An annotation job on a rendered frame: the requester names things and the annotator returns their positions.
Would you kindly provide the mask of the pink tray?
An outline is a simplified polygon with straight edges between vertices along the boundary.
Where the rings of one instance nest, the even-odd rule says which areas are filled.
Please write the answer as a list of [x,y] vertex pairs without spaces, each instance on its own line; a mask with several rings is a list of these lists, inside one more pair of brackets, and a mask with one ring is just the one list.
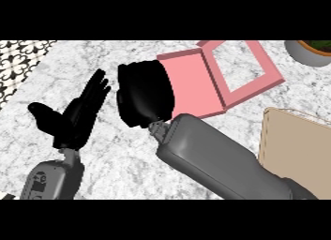
[[174,95],[171,117],[180,113],[189,113],[199,118],[221,114],[283,83],[282,75],[258,41],[246,40],[263,75],[230,91],[211,54],[223,43],[223,40],[201,40],[195,49],[156,55],[156,60],[165,68]]

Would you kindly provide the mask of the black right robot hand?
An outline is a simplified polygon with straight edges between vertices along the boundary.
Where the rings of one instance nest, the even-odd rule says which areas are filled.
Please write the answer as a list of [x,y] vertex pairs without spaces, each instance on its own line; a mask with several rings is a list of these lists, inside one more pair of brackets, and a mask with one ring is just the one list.
[[116,104],[122,122],[130,128],[147,128],[150,123],[167,121],[174,108],[174,96],[158,60],[118,65]]

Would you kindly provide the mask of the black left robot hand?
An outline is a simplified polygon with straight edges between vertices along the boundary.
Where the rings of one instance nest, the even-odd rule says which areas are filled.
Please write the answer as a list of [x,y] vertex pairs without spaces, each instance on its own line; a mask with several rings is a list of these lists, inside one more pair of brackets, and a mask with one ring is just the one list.
[[105,71],[97,69],[77,98],[69,102],[63,113],[47,105],[32,102],[28,111],[32,114],[37,128],[51,135],[53,148],[78,150],[87,143],[99,109],[111,90]]

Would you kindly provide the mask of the grey potted plant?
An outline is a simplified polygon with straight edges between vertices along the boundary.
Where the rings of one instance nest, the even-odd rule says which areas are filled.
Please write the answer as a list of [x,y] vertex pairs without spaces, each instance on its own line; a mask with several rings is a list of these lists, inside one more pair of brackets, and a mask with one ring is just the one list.
[[331,63],[331,52],[316,50],[303,40],[285,40],[283,46],[292,59],[303,65],[320,68]]

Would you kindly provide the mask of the tan cardboard box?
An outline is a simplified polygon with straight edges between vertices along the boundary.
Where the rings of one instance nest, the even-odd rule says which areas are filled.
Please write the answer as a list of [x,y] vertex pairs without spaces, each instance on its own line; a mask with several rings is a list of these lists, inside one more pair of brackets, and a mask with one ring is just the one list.
[[294,109],[263,111],[258,162],[331,200],[331,121]]

